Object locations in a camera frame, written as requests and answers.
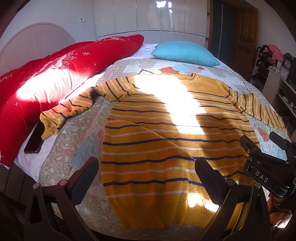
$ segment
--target television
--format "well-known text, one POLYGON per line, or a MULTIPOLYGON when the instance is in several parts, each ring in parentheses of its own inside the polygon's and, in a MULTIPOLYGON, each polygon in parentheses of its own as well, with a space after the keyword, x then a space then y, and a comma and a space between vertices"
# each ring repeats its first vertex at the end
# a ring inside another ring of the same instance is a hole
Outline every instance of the television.
POLYGON ((296 58, 293 57, 292 68, 288 80, 296 86, 296 58))

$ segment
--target blue pillow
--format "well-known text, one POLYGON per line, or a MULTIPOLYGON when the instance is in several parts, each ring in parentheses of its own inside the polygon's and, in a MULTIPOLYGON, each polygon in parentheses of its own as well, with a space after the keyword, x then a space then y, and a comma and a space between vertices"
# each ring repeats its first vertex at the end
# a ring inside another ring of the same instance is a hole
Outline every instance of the blue pillow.
POLYGON ((169 41, 159 44, 151 54, 159 59, 209 67, 220 64, 207 49, 187 41, 169 41))

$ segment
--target orange patch on quilt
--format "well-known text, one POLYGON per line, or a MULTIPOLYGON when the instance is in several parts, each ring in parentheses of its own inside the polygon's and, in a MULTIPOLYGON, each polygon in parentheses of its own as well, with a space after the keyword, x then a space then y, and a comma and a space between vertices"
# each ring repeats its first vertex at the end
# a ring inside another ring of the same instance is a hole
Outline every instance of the orange patch on quilt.
POLYGON ((162 68, 160 71, 166 74, 180 74, 179 71, 175 71, 172 67, 162 68))
POLYGON ((257 130, 265 142, 269 141, 269 135, 266 131, 262 130, 260 127, 258 127, 257 130))

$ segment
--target bed frame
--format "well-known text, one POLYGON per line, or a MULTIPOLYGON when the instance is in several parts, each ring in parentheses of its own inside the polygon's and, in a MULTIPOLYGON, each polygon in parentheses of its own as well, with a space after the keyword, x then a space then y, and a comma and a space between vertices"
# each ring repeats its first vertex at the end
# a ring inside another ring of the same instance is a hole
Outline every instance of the bed frame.
MULTIPOLYGON (((0 50, 0 76, 28 61, 44 58, 74 43, 71 35, 58 25, 30 25, 14 35, 0 50)), ((0 165, 0 192, 12 200, 26 205, 34 183, 17 165, 14 164, 9 170, 0 165)))

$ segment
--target embroidered star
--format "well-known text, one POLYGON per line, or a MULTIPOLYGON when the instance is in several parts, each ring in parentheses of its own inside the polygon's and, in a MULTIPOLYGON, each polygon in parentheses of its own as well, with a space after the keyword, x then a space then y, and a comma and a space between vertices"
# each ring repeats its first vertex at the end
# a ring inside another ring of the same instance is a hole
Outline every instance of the embroidered star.
POLYGON ((1 151, 0 151, 0 161, 1 161, 1 158, 2 158, 2 157, 4 157, 4 156, 1 155, 1 151))

